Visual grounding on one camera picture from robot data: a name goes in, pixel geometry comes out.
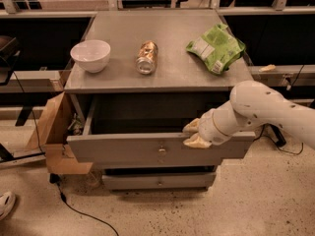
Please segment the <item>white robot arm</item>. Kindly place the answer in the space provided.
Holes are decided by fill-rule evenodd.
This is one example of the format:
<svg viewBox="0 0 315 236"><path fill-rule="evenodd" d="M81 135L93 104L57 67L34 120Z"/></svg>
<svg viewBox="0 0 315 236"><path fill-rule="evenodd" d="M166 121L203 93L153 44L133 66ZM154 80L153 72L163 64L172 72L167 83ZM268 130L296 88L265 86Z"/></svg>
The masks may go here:
<svg viewBox="0 0 315 236"><path fill-rule="evenodd" d="M229 101L212 108L183 128L191 134L183 144L209 148L227 142L235 133L271 124L315 148L315 110L285 99L256 81L244 81L230 92Z"/></svg>

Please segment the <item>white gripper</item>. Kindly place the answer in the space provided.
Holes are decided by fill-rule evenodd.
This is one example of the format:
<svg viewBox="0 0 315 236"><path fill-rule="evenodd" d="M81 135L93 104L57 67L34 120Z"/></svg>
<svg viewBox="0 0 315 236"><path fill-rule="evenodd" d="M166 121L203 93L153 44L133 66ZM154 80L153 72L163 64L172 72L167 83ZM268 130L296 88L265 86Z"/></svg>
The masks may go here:
<svg viewBox="0 0 315 236"><path fill-rule="evenodd" d="M214 123L214 110L204 113L201 118L195 118L184 126L183 133L196 133L183 144L189 148L209 148L211 145L223 143L223 135L216 128Z"/></svg>

